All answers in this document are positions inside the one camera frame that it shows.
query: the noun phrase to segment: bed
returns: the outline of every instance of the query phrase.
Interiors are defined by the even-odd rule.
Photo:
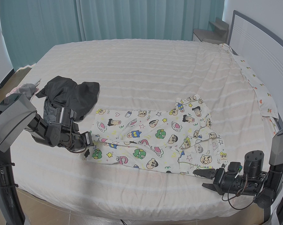
[[[232,33],[231,41],[235,38],[240,39]],[[56,45],[22,82],[40,77],[41,89],[57,75],[78,84],[100,84],[97,104],[79,122],[81,132],[90,130],[99,108],[169,110],[177,97],[200,94],[230,160],[243,163],[248,151],[263,150],[263,168],[268,170],[271,139],[278,128],[270,117],[262,117],[254,89],[232,55],[219,45],[142,39]],[[32,103],[42,114],[44,99],[34,97]],[[16,139],[11,153],[21,189],[76,212],[156,221],[226,217],[237,212],[201,186],[205,179],[91,163],[66,149],[36,144],[26,131]],[[232,203],[243,207],[251,200],[241,196]]]

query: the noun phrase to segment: white headboard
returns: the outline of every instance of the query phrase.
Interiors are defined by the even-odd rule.
[[[274,98],[283,122],[283,40],[253,19],[234,10],[228,45],[247,59]]]

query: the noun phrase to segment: baseboard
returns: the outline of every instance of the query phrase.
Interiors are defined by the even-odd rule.
[[[5,85],[5,83],[9,80],[9,78],[11,78],[11,76],[14,74],[14,69],[12,69],[9,73],[8,73],[8,75],[3,79],[3,81],[1,81],[1,83],[0,83],[0,87],[2,88],[4,85]]]

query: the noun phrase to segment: striped bed sheet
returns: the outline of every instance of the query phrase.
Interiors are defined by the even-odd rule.
[[[177,97],[199,94],[211,110],[213,129],[224,139],[230,160],[243,163],[248,151],[263,150],[268,170],[273,125],[262,118],[255,92],[236,62],[216,44],[115,39],[56,45],[22,82],[41,77],[41,89],[58,75],[78,84],[100,84],[98,102],[79,122],[80,132],[91,129],[99,108],[169,110]],[[34,97],[32,103],[42,114],[44,98]],[[20,188],[76,212],[157,221],[237,212],[201,186],[206,179],[91,163],[66,149],[36,144],[25,131],[11,153]],[[241,196],[232,203],[242,207],[250,201]]]

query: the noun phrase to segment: curtain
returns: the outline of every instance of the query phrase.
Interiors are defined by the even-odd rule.
[[[225,0],[0,0],[15,69],[56,44],[101,39],[192,40],[194,28],[222,18]]]

